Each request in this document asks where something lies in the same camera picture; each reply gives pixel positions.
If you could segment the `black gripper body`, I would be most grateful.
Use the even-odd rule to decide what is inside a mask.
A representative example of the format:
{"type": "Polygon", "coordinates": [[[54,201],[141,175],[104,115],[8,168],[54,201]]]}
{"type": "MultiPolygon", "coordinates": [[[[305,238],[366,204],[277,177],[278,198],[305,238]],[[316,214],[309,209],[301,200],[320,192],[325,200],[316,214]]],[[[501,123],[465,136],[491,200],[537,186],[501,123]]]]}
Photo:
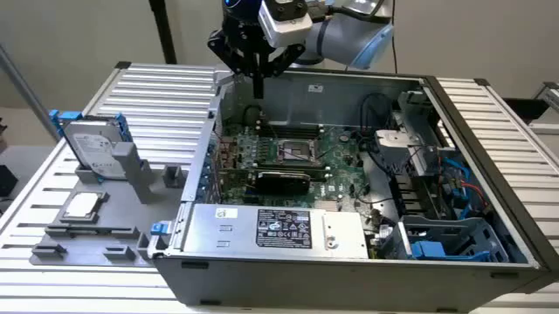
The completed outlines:
{"type": "Polygon", "coordinates": [[[258,24],[258,9],[261,1],[225,0],[221,1],[222,22],[221,31],[224,47],[220,56],[241,55],[262,56],[262,31],[258,24]]]}

